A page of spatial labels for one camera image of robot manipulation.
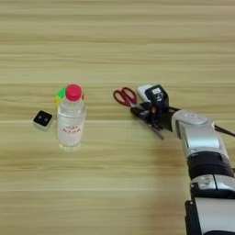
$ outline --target black cable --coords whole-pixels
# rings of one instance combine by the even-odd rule
[[[151,113],[151,126],[154,129],[157,130],[161,130],[161,128],[159,127],[158,123],[156,122],[157,118],[156,118],[156,113]]]
[[[215,130],[217,132],[220,132],[220,133],[223,133],[223,134],[226,134],[226,135],[229,135],[229,136],[232,136],[232,137],[235,137],[235,133],[231,132],[231,131],[228,131],[227,129],[223,129],[219,126],[215,126]]]

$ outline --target pink bottle cap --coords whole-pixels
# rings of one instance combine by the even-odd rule
[[[70,84],[66,89],[66,97],[70,101],[77,101],[82,97],[82,87],[77,84]]]

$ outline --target small black box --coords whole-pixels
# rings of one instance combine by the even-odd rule
[[[34,117],[33,124],[37,129],[46,131],[50,127],[52,118],[52,114],[40,110],[40,112]]]

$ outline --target robotic arm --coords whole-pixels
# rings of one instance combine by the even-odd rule
[[[191,179],[191,200],[185,202],[187,234],[235,235],[234,172],[213,120],[169,107],[160,85],[148,88],[145,95],[151,102],[131,112],[157,130],[169,129],[183,143]]]

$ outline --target water bottle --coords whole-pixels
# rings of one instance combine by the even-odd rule
[[[85,105],[81,86],[70,84],[58,107],[58,140],[64,147],[76,147],[84,130]]]

